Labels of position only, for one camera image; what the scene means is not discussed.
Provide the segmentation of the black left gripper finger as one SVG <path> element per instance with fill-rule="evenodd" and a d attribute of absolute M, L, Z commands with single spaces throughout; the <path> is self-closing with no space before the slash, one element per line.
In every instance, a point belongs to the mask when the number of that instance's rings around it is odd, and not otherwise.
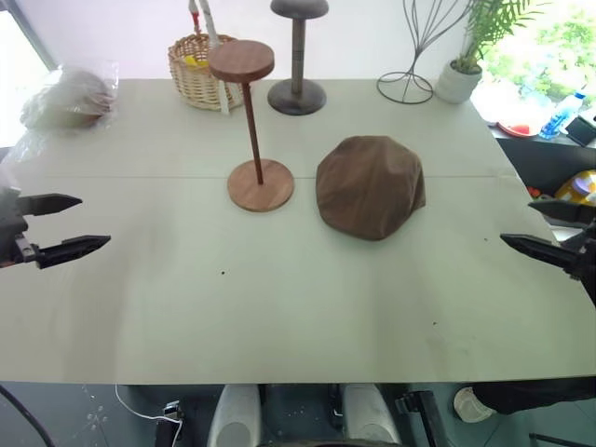
<path fill-rule="evenodd" d="M 19 212 L 21 216 L 42 216 L 59 213 L 82 203 L 83 200 L 78 197 L 57 193 L 20 196 Z"/>
<path fill-rule="evenodd" d="M 99 250 L 111 240 L 110 236 L 86 235 L 63 240 L 60 244 L 35 249 L 39 269 L 76 261 Z"/>

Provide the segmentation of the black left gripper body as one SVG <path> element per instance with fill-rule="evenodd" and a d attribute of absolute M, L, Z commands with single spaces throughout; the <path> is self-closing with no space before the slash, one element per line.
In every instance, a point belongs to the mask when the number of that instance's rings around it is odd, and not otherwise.
<path fill-rule="evenodd" d="M 1 186 L 1 267 L 27 264 L 36 259 L 36 249 L 24 236 L 26 215 L 36 213 L 35 197 L 21 196 L 13 186 Z"/>

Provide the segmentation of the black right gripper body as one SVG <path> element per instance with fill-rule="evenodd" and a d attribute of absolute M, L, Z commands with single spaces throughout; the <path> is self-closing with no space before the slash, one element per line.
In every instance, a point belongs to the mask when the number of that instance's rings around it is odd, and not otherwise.
<path fill-rule="evenodd" d="M 595 228 L 586 227 L 577 235 L 566 239 L 562 247 L 573 251 L 576 259 L 564 268 L 573 278 L 595 279 Z"/>

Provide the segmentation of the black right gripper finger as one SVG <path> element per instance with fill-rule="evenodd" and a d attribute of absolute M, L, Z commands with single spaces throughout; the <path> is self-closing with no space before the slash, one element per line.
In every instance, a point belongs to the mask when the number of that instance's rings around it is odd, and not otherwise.
<path fill-rule="evenodd" d="M 561 268 L 571 278 L 580 279 L 579 254 L 529 235 L 501 234 L 500 238 L 513 250 L 537 261 Z"/>
<path fill-rule="evenodd" d="M 559 199 L 540 199 L 528 206 L 540 212 L 544 219 L 555 226 L 583 228 L 595 222 L 595 208 L 589 205 Z"/>

